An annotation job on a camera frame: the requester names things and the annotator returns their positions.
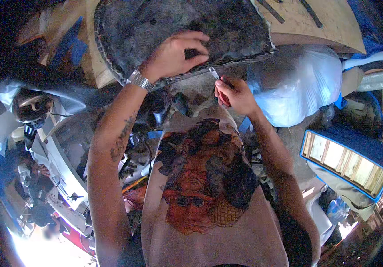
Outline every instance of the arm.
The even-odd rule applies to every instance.
[[[224,93],[231,106],[242,115],[247,115],[257,133],[260,153],[267,174],[273,182],[276,201],[294,218],[310,236],[313,247],[313,262],[320,257],[320,236],[316,224],[308,213],[298,183],[293,173],[293,160],[273,126],[258,107],[248,85],[241,79],[222,77],[232,88],[217,80],[215,96]]]
[[[159,78],[189,71],[208,60],[200,41],[201,32],[183,32],[169,37],[140,67],[141,74],[154,83]],[[202,55],[185,60],[184,49]],[[92,139],[88,163],[88,194],[99,266],[117,266],[125,258],[131,230],[122,197],[117,167],[129,139],[135,117],[147,91],[126,85],[101,120]]]

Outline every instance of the tattoo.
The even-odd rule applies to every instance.
[[[135,118],[137,114],[134,111],[132,116],[129,117],[129,119],[125,120],[125,127],[123,128],[120,135],[116,138],[116,142],[114,144],[114,147],[111,148],[110,155],[112,157],[113,162],[116,162],[123,156],[123,153],[125,152],[125,141],[127,142],[127,135],[130,134],[130,131],[132,130],[132,126],[135,123]]]

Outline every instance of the metal bracelet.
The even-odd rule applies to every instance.
[[[133,85],[139,86],[145,90],[147,90],[147,93],[150,93],[153,88],[154,84],[150,83],[150,81],[142,76],[141,72],[138,69],[135,69],[134,72],[132,72],[131,76],[129,76],[128,80],[126,81],[126,84],[132,83]]]

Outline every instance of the man's left hand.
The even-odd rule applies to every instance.
[[[172,35],[166,39],[154,53],[144,61],[139,70],[151,83],[162,77],[173,77],[186,73],[194,66],[209,59],[209,51],[201,41],[208,41],[209,37],[202,32],[186,31]],[[185,49],[195,49],[200,55],[185,59]]]

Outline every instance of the wooden crate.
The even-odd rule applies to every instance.
[[[383,189],[383,168],[332,140],[306,131],[301,156],[375,199]]]

